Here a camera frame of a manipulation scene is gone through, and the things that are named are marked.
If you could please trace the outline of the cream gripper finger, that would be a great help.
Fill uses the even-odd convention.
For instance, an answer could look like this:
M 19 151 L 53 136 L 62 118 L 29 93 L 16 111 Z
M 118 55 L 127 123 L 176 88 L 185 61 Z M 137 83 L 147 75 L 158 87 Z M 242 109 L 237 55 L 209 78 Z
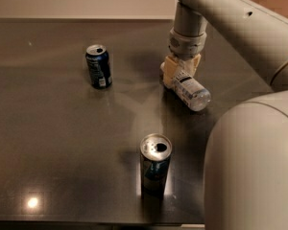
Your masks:
M 193 58 L 186 60 L 182 64 L 183 70 L 186 71 L 191 76 L 194 76 L 200 64 L 201 58 L 202 56 L 200 54 L 196 54 Z
M 165 60 L 160 65 L 160 70 L 162 72 L 164 86 L 171 89 L 173 87 L 174 76 L 180 70 L 179 62 L 171 55 L 166 56 Z

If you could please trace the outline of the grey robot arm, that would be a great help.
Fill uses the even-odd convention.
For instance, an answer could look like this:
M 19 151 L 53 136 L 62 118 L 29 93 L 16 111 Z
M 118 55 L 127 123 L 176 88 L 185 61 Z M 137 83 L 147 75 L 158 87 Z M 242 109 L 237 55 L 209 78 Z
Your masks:
M 171 51 L 200 52 L 205 18 L 273 89 L 227 111 L 204 158 L 205 230 L 288 230 L 288 19 L 251 0 L 177 0 Z

